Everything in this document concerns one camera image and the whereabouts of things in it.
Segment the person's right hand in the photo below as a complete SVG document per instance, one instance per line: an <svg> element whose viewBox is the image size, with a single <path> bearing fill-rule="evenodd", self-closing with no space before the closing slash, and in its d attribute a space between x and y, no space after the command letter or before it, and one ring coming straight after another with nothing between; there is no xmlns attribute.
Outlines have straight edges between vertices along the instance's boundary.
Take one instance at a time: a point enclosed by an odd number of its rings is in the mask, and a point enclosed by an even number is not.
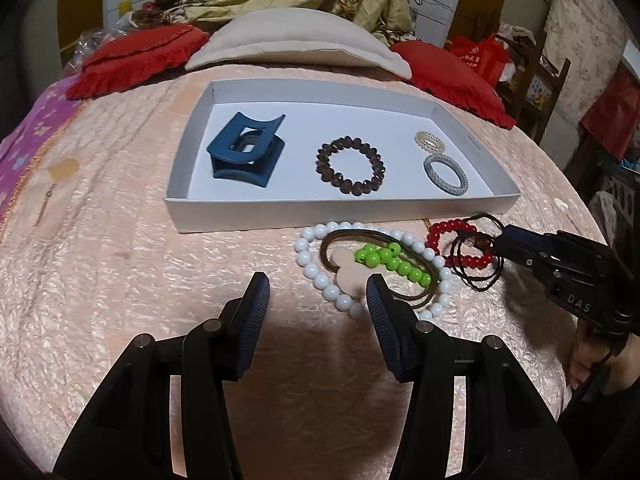
<svg viewBox="0 0 640 480"><path fill-rule="evenodd" d="M577 322L575 339L568 364L567 380L573 389L582 386L596 365L603 361L610 348L585 320ZM618 356L610 356L605 366L610 369L603 393L616 393L630 388L639 379L639 337L631 335Z"/></svg>

